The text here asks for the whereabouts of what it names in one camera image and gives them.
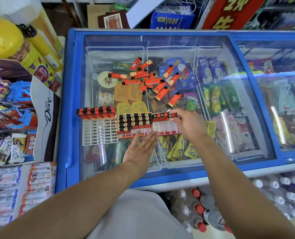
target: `cardboard box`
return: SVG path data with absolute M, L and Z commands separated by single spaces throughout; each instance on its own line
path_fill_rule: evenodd
M 106 4 L 95 4 L 87 5 L 88 11 L 88 28 L 99 28 L 98 16 L 104 15 L 109 12 L 111 5 Z

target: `blue ice cream wrapper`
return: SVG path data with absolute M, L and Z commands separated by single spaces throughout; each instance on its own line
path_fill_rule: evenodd
M 213 75 L 211 73 L 209 62 L 206 56 L 198 58 L 198 72 L 199 77 L 202 79 L 204 84 L 213 82 Z
M 222 65 L 218 62 L 217 57 L 211 57 L 208 59 L 211 73 L 213 74 L 214 83 L 225 79 L 227 73 Z

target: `right hand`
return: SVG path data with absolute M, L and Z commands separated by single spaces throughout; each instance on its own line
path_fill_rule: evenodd
M 187 111 L 176 108 L 170 111 L 170 114 L 176 113 L 181 116 L 172 118 L 179 131 L 192 143 L 207 135 L 204 118 L 195 111 Z

